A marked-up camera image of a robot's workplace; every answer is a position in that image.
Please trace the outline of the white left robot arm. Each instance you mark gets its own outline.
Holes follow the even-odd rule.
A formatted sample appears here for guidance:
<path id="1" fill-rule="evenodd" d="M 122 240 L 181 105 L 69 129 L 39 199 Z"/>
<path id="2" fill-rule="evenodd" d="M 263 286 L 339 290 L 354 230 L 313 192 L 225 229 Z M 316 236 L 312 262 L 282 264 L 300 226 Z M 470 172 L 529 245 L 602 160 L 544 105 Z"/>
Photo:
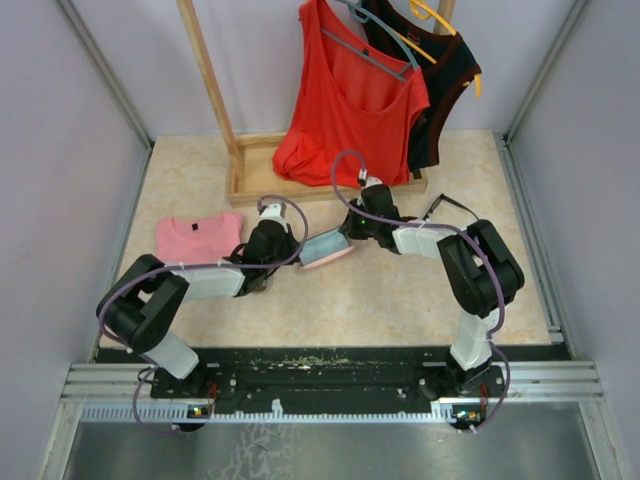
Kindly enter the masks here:
<path id="1" fill-rule="evenodd" d="M 211 264 L 169 265 L 139 257 L 97 307 L 99 325 L 132 353 L 167 371 L 176 389 L 194 397 L 208 384 L 195 351 L 170 331 L 181 305 L 261 291 L 280 267 L 299 259 L 304 243 L 283 221 L 261 220 L 246 244 Z"/>

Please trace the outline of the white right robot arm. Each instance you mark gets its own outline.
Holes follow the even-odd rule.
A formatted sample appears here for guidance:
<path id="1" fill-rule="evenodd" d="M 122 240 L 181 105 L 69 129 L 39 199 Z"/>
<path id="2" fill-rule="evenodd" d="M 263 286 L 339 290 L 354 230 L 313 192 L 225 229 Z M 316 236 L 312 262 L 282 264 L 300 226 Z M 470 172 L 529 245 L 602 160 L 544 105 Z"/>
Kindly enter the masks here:
<path id="1" fill-rule="evenodd" d="M 376 240 L 401 256 L 420 256 L 442 262 L 455 300 L 461 308 L 457 336 L 450 346 L 454 363 L 446 372 L 448 387 L 470 395 L 482 383 L 481 370 L 493 355 L 493 335 L 505 321 L 506 306 L 524 287 L 524 273 L 488 220 L 464 229 L 434 223 L 428 218 L 402 217 L 390 188 L 372 184 L 360 196 L 338 199 L 347 207 L 343 224 L 354 240 Z"/>

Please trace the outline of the light blue cloth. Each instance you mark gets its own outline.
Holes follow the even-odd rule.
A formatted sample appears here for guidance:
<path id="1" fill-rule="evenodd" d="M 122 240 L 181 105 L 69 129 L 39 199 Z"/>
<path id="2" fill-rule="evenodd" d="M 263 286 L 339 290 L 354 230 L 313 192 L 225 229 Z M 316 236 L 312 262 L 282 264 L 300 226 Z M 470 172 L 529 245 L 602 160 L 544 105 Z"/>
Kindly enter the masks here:
<path id="1" fill-rule="evenodd" d="M 338 230 L 332 229 L 308 239 L 299 255 L 303 266 L 322 260 L 350 246 L 347 238 Z"/>

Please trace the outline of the pink glasses case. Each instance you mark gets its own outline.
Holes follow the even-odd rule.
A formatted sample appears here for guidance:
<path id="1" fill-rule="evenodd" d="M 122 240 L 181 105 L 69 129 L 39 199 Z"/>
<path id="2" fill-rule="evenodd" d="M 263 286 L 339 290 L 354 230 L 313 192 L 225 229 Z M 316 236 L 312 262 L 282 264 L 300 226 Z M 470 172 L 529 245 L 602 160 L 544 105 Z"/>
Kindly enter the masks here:
<path id="1" fill-rule="evenodd" d="M 313 269 L 351 253 L 355 247 L 339 227 L 311 237 L 300 253 L 302 269 Z"/>

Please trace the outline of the black frame sunglasses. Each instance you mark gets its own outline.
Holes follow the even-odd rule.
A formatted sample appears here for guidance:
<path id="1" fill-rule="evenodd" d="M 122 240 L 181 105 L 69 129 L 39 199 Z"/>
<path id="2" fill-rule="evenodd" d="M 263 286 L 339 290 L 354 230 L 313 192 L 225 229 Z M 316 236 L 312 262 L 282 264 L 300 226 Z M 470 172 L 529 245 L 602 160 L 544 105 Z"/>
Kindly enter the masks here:
<path id="1" fill-rule="evenodd" d="M 422 219 L 436 223 L 467 226 L 479 220 L 480 217 L 470 207 L 441 193 L 427 207 Z"/>

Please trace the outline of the plaid brown glasses case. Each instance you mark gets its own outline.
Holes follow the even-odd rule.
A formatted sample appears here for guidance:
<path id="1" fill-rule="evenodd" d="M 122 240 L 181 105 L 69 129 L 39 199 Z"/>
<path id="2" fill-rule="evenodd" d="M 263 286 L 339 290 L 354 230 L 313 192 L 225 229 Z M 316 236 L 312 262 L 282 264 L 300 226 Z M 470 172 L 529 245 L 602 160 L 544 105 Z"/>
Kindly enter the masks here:
<path id="1" fill-rule="evenodd" d="M 251 292 L 263 292 L 268 288 L 267 278 L 258 278 L 251 284 Z"/>

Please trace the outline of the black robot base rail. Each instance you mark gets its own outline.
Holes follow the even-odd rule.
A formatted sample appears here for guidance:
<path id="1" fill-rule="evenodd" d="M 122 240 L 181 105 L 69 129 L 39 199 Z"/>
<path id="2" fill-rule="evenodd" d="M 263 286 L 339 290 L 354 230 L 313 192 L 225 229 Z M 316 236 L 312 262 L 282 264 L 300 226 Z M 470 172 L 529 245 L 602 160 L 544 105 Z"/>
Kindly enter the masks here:
<path id="1" fill-rule="evenodd" d="M 136 373 L 135 420 L 168 403 L 175 428 L 207 423 L 398 421 L 415 418 L 474 430 L 506 398 L 510 367 L 488 360 L 468 372 L 441 349 L 240 348 L 199 350 L 180 380 L 160 366 Z M 149 391 L 151 400 L 142 392 Z"/>

